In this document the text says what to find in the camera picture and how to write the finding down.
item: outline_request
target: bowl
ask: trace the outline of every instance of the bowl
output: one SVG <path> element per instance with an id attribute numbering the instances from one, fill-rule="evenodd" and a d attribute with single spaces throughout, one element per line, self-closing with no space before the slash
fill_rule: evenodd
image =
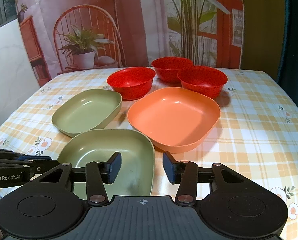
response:
<path id="1" fill-rule="evenodd" d="M 129 67 L 111 74 L 107 83 L 123 100 L 137 100 L 151 89 L 155 71 L 147 67 Z"/>
<path id="2" fill-rule="evenodd" d="M 60 106 L 51 122 L 62 133 L 74 137 L 92 129 L 105 128 L 119 113 L 122 97 L 104 89 L 83 91 Z"/>
<path id="3" fill-rule="evenodd" d="M 151 62 L 157 76 L 167 83 L 179 83 L 178 70 L 192 65 L 190 59 L 183 57 L 161 57 Z"/>
<path id="4" fill-rule="evenodd" d="M 228 77 L 222 71 L 207 66 L 191 66 L 178 71 L 181 86 L 210 98 L 216 98 Z"/>
<path id="5" fill-rule="evenodd" d="M 133 128 L 163 151 L 196 148 L 215 126 L 220 107 L 209 97 L 178 87 L 156 90 L 135 102 L 127 113 Z"/>
<path id="6" fill-rule="evenodd" d="M 73 168 L 89 162 L 107 161 L 120 152 L 122 164 L 113 184 L 104 184 L 108 198 L 113 195 L 149 196 L 153 184 L 154 148 L 142 133 L 129 129 L 91 130 L 74 137 L 62 149 L 58 161 Z M 74 183 L 79 198 L 86 199 L 85 183 Z"/>

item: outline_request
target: circular disc cover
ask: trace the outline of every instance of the circular disc cover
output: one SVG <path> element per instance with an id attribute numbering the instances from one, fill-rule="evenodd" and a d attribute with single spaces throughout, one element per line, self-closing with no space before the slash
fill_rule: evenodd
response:
<path id="1" fill-rule="evenodd" d="M 268 193 L 215 191 L 203 200 L 200 214 L 207 224 L 227 236 L 241 239 L 267 237 L 282 229 L 288 215 L 283 200 Z"/>
<path id="2" fill-rule="evenodd" d="M 15 190 L 0 200 L 0 228 L 20 238 L 47 238 L 71 228 L 82 211 L 81 200 L 65 189 Z"/>

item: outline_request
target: red round bowl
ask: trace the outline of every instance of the red round bowl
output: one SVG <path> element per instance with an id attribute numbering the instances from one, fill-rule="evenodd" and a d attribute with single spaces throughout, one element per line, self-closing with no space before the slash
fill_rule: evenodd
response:
<path id="1" fill-rule="evenodd" d="M 167 83 L 178 83 L 177 77 L 179 69 L 193 66 L 193 62 L 183 57 L 161 57 L 151 62 L 151 66 L 157 73 L 157 76 Z"/>
<path id="2" fill-rule="evenodd" d="M 180 69 L 177 76 L 183 88 L 210 98 L 216 98 L 228 81 L 225 73 L 206 66 L 191 66 Z"/>
<path id="3" fill-rule="evenodd" d="M 147 67 L 129 67 L 111 74 L 107 83 L 123 100 L 136 100 L 150 91 L 155 75 L 155 71 Z"/>

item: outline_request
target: olive green dish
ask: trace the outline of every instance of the olive green dish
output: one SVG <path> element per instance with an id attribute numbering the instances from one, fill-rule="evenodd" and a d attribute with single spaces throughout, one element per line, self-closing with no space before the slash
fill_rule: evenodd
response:
<path id="1" fill-rule="evenodd" d="M 86 90 L 60 106 L 52 116 L 52 124 L 70 137 L 102 129 L 119 113 L 121 102 L 122 96 L 115 91 Z"/>
<path id="2" fill-rule="evenodd" d="M 91 130 L 74 137 L 61 151 L 58 161 L 73 168 L 89 162 L 107 161 L 115 152 L 122 156 L 121 169 L 113 184 L 104 184 L 108 198 L 113 195 L 149 196 L 154 172 L 153 144 L 144 134 L 129 129 Z M 76 182 L 74 191 L 86 199 L 85 183 Z"/>

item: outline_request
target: floral tablecloth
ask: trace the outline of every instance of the floral tablecloth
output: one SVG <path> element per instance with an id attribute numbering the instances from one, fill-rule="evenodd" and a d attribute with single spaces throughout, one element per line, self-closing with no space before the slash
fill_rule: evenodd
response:
<path id="1" fill-rule="evenodd" d="M 107 77 L 117 69 L 87 70 L 57 76 L 18 108 L 0 127 L 0 148 L 56 159 L 70 138 L 60 133 L 51 117 L 72 96 L 92 88 L 110 89 Z M 199 166 L 223 163 L 277 194 L 288 207 L 283 239 L 298 240 L 298 108 L 264 72 L 222 69 L 229 81 L 216 99 L 221 118 L 194 150 L 175 154 Z M 167 87 L 157 77 L 151 91 Z M 128 128 L 126 112 L 134 103 L 123 102 L 107 128 Z M 162 152 L 156 148 L 153 195 L 172 195 L 162 168 Z M 2 196 L 15 188 L 0 189 Z M 209 193 L 199 184 L 197 197 Z"/>

